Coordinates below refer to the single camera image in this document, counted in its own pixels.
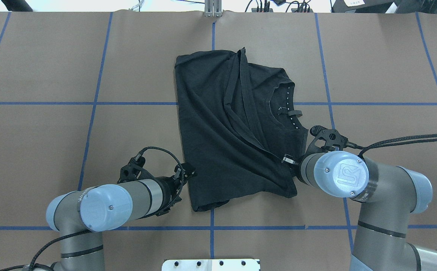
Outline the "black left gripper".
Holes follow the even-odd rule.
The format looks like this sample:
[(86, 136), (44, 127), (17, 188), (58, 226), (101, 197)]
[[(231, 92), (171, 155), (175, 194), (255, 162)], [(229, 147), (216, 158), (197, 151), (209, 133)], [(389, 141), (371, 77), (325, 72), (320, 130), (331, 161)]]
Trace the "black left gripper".
[(149, 171), (144, 169), (145, 158), (139, 157), (137, 160), (131, 158), (128, 164), (120, 169), (120, 176), (117, 184), (131, 182), (153, 180), (163, 191), (163, 202), (161, 207), (172, 207), (176, 203), (181, 202), (180, 185), (181, 181), (188, 181), (196, 176), (196, 168), (191, 163), (181, 163), (176, 165), (175, 174), (171, 177), (155, 177)]

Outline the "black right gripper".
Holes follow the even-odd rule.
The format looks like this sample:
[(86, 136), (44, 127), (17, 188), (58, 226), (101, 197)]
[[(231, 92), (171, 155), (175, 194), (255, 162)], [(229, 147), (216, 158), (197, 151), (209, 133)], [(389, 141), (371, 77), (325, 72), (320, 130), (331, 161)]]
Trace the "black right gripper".
[[(315, 125), (310, 128), (309, 133), (314, 137), (313, 141), (307, 147), (305, 154), (311, 155), (316, 153), (328, 153), (335, 150), (342, 151), (348, 147), (349, 139), (344, 137), (335, 129), (327, 129), (321, 125)], [(294, 156), (284, 154), (281, 163), (298, 165)]]

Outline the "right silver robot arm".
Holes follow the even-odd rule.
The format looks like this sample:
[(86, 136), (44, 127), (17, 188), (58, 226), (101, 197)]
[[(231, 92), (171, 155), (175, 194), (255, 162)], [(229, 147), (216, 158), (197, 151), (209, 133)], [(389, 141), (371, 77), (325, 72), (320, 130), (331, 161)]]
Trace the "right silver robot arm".
[(338, 198), (361, 204), (353, 242), (351, 271), (437, 271), (437, 250), (406, 241), (411, 214), (428, 209), (433, 187), (423, 174), (402, 166), (373, 161), (371, 149), (437, 141), (437, 134), (420, 134), (373, 143), (354, 144), (337, 130), (316, 125), (305, 153), (282, 162), (298, 179)]

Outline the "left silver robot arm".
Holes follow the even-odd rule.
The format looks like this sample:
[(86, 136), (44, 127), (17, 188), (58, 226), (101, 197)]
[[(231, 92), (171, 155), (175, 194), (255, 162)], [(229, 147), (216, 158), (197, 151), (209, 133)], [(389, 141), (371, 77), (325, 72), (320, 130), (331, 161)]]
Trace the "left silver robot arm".
[(103, 184), (56, 197), (46, 220), (60, 237), (40, 249), (23, 271), (103, 271), (103, 232), (133, 220), (167, 214), (196, 173), (178, 163), (170, 177), (155, 177), (138, 154), (120, 170), (117, 184)]

